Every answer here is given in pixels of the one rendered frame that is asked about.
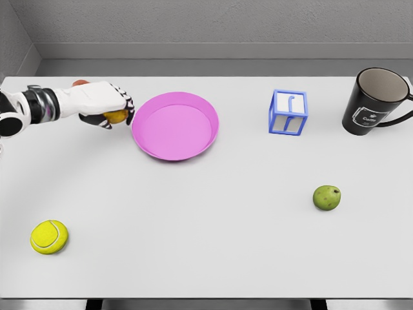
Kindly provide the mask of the black coffee mug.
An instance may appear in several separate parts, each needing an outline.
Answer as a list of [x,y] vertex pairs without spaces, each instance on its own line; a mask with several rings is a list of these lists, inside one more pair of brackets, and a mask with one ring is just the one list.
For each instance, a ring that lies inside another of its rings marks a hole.
[[342,126],[364,136],[374,128],[397,125],[413,118],[413,110],[391,121],[385,118],[406,100],[413,102],[413,94],[402,76],[386,68],[366,68],[356,77]]

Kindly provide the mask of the green pear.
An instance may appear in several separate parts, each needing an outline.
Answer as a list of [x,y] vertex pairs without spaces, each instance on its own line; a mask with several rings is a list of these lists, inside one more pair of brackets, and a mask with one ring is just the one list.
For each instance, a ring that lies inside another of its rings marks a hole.
[[313,204],[322,211],[335,209],[341,201],[341,191],[332,185],[322,185],[313,193]]

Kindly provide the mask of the yellow lemon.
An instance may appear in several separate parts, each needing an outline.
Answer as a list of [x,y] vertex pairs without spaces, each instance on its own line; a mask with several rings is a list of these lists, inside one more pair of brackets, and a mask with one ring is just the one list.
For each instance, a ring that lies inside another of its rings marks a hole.
[[105,112],[103,115],[110,124],[118,124],[127,119],[128,111],[123,109],[113,112]]

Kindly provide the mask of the pink plate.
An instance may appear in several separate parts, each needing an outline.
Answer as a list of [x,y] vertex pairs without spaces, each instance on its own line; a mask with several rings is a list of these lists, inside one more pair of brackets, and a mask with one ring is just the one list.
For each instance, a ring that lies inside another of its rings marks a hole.
[[213,144],[218,131],[215,108],[188,92],[168,92],[149,99],[132,122],[132,135],[140,149],[166,161],[201,154]]

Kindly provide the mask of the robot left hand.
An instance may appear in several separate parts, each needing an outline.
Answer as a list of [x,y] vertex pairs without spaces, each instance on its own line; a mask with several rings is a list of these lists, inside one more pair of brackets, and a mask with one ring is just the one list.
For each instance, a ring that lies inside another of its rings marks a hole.
[[80,95],[81,121],[110,130],[113,124],[110,124],[103,114],[125,109],[128,111],[128,117],[123,122],[131,124],[135,106],[132,97],[125,90],[107,81],[89,82],[75,88],[77,95]]

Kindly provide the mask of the blue and white letter block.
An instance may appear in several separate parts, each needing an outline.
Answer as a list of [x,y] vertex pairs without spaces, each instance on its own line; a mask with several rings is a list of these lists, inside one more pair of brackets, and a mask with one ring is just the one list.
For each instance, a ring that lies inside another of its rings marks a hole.
[[268,132],[300,136],[308,118],[307,93],[275,89],[268,110]]

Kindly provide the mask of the yellow tennis ball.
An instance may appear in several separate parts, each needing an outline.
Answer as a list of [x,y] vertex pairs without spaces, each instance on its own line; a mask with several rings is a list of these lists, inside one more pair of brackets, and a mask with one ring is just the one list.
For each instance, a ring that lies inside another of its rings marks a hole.
[[57,220],[47,220],[36,226],[30,235],[30,244],[40,254],[55,254],[68,241],[66,226]]

